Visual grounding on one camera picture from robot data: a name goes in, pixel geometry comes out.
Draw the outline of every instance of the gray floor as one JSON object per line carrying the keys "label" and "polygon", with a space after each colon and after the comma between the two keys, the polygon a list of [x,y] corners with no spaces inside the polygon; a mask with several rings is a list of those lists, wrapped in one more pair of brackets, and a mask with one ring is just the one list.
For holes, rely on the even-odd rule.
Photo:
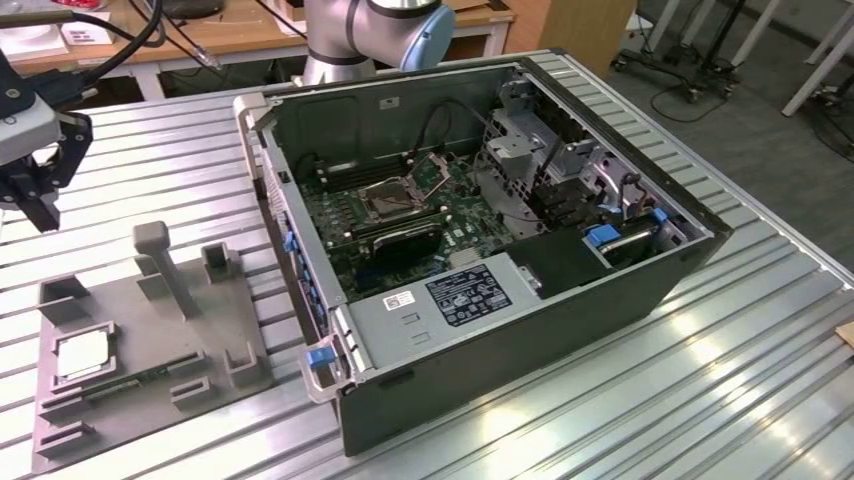
{"label": "gray floor", "polygon": [[[643,10],[660,15],[667,0],[644,0]],[[693,6],[683,2],[672,25],[680,27]],[[705,52],[725,7],[716,7],[699,39]],[[755,21],[737,22],[724,58],[731,59]],[[695,124],[656,114],[651,97],[679,81],[641,66],[613,73],[609,83],[656,118],[700,155],[748,190],[837,260],[854,270],[854,164],[841,159],[815,136],[804,114],[787,118],[780,111],[812,73],[804,64],[812,49],[769,29],[740,69],[744,85],[729,103]],[[852,73],[841,65],[829,77],[839,84]],[[700,105],[676,97],[657,102],[669,115],[692,118],[720,101],[711,96]],[[845,119],[854,131],[854,116]]]}

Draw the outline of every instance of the gray post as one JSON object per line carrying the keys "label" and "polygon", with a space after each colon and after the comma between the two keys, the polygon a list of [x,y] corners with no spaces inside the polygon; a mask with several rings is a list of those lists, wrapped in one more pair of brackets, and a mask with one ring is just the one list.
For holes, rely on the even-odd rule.
{"label": "gray post", "polygon": [[163,222],[151,222],[134,227],[134,248],[149,255],[158,266],[158,271],[170,287],[178,307],[182,309],[185,318],[191,318],[201,313],[187,285],[181,279],[178,268],[170,257],[170,229]]}

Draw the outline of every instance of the barcode sticker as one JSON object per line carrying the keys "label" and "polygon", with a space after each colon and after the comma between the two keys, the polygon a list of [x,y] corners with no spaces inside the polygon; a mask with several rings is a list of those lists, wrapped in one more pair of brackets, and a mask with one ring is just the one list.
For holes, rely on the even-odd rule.
{"label": "barcode sticker", "polygon": [[392,312],[393,310],[416,303],[416,297],[413,296],[413,292],[408,290],[392,297],[384,298],[384,303],[386,304],[386,310]]}

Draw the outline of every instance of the white sticker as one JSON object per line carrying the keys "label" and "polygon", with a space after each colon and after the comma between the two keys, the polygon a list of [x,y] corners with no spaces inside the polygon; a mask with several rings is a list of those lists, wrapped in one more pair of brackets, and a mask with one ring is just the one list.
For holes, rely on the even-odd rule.
{"label": "white sticker", "polygon": [[401,307],[406,307],[409,304],[416,303],[416,297],[413,296],[413,292],[409,290],[406,292],[401,292],[392,297],[384,298],[384,303],[386,304],[386,310],[390,312],[397,310]]}
{"label": "white sticker", "polygon": [[82,67],[91,67],[93,65],[101,65],[109,59],[110,57],[81,59],[78,60],[78,65]]}
{"label": "white sticker", "polygon": [[398,108],[401,106],[401,97],[384,98],[380,101],[380,109],[389,110],[390,108]]}

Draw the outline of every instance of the connector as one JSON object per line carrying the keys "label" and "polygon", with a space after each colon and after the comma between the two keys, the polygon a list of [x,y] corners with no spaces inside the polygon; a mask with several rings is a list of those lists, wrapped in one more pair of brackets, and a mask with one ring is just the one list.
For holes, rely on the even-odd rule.
{"label": "connector", "polygon": [[197,46],[194,47],[193,51],[197,55],[197,58],[202,60],[202,63],[205,63],[209,67],[217,69],[218,71],[224,70],[224,65],[220,63],[220,59],[205,47]]}

